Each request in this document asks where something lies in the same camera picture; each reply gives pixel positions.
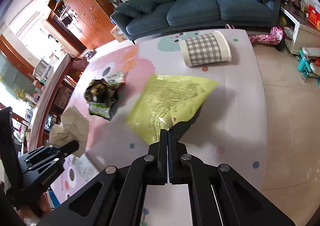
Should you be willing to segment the white paper tissue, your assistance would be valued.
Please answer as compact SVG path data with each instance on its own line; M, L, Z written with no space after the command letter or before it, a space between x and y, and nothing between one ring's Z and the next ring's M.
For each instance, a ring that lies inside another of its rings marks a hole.
M49 134L49 144L61 147L76 140L79 143L79 148L73 152L73 155L80 158L86 150L88 134L89 121L75 106L71 106L63 112L61 124L55 124L52 127Z

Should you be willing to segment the dark green snack bag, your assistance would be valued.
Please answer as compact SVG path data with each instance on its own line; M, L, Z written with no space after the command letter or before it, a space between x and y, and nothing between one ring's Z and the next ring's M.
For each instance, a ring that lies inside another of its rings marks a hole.
M111 121L119 107L119 92L125 84L122 71L93 79L86 88L84 97L90 115Z

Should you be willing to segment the yellow-green plastic wrapper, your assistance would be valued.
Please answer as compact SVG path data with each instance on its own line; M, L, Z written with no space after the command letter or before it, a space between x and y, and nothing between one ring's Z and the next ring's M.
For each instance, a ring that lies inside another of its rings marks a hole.
M159 141L160 130L191 120L217 81L198 76L150 76L144 91L127 117L127 124L151 145Z

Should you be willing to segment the grey checkered white cushion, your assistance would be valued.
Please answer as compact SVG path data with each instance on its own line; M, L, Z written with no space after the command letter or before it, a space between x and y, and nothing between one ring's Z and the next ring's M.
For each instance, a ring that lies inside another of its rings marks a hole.
M220 31L187 38L180 41L179 45L188 67L232 60L230 46Z

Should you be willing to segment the wooden dining table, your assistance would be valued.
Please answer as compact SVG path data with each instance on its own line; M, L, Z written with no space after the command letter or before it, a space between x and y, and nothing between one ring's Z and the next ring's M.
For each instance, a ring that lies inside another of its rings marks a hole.
M85 57L75 57L72 54L66 54L53 65L53 70L44 84L44 89L40 94L40 99L36 104L30 121L27 150L30 151L43 145L42 137L46 118L64 78L66 76L75 76L78 71L83 71L87 65L88 61Z

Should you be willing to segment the cartoon monster tablecloth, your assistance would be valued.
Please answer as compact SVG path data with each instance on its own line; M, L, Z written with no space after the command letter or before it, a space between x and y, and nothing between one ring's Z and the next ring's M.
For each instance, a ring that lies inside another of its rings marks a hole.
M260 191L266 169L267 113L263 81L246 31L223 29L231 61L188 67L177 38L160 37L122 48L93 60L70 99L89 121L87 155L96 165L123 167L147 153L160 129L191 111L190 87L179 76L217 82L199 109L200 115L183 135L188 151L204 163L235 169ZM114 73L130 65L124 102L108 121L89 115L85 89L103 71Z

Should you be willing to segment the teal toy ride-on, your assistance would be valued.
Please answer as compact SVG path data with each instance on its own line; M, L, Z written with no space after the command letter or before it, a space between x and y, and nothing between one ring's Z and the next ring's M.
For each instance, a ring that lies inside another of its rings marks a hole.
M319 48L303 47L299 54L297 69L302 74L301 79L306 82L308 78L315 78L319 85Z

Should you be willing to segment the cardboard box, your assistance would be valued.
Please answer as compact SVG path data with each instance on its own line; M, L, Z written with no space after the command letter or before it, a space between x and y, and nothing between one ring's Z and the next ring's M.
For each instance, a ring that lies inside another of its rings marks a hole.
M121 29L118 26L114 26L111 30L111 34L114 36L114 38L118 42L123 42L127 40L127 37L125 34L121 31Z

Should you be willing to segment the reddish wooden cabinet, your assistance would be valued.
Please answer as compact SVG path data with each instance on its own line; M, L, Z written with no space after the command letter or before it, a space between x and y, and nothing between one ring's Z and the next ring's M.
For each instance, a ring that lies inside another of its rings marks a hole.
M48 8L47 23L79 53L115 39L108 0L49 0Z

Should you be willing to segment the pink patterned cloth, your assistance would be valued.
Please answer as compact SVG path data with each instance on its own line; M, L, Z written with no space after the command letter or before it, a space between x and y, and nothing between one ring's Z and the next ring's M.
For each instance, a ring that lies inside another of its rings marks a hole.
M284 30L281 27L273 27L269 34L250 34L248 38L251 43L259 42L266 45L277 46L284 38Z

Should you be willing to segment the white side cabinet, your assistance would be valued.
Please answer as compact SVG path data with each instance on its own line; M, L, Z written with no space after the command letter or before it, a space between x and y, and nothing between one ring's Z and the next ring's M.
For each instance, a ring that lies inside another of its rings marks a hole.
M290 19L289 23L293 25L291 40L285 40L289 52L299 55L299 50L303 47L319 48L319 30L308 20L306 15L291 2L287 4L281 2L280 9Z

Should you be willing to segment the dark teal throw pillow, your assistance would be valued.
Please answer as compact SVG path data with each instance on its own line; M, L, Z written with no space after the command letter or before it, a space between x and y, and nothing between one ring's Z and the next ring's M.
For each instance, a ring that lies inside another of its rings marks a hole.
M141 17L143 14L151 14L157 4L153 0L127 0L114 11L132 18Z

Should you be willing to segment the red gift box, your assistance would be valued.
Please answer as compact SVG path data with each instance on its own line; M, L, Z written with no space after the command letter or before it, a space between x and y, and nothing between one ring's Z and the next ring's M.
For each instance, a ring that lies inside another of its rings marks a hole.
M308 7L308 20L318 29L320 30L320 15L315 7L309 5Z

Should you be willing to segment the dark teal sofa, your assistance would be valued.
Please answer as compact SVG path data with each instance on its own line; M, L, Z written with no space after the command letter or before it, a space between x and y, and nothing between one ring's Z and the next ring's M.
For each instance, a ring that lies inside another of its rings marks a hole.
M207 27L274 27L280 0L153 0L151 14L132 18L114 11L111 20L125 36L138 38Z

